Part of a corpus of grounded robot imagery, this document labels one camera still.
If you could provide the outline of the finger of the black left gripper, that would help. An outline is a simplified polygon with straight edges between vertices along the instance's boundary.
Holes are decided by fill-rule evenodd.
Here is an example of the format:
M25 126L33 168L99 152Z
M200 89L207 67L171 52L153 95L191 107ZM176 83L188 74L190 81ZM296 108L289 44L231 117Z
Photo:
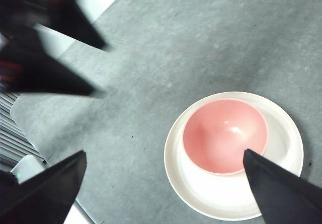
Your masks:
M89 22L76 0L37 0L43 8L38 24L76 39L89 46L103 49L106 41Z
M48 55L36 30L10 39L1 49L1 83L6 93L90 96L95 87Z

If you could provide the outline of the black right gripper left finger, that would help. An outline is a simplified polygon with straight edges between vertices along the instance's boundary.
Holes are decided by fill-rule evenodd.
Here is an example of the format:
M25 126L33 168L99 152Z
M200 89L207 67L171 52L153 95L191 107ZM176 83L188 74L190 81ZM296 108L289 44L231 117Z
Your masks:
M79 151L21 184L2 171L1 223L64 223L86 167Z

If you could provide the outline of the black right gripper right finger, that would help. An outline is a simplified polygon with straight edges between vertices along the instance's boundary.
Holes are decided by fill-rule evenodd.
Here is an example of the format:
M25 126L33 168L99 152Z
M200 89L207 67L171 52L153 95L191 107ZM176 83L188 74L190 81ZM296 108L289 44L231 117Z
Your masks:
M321 188L251 149L243 165L265 223L321 223Z

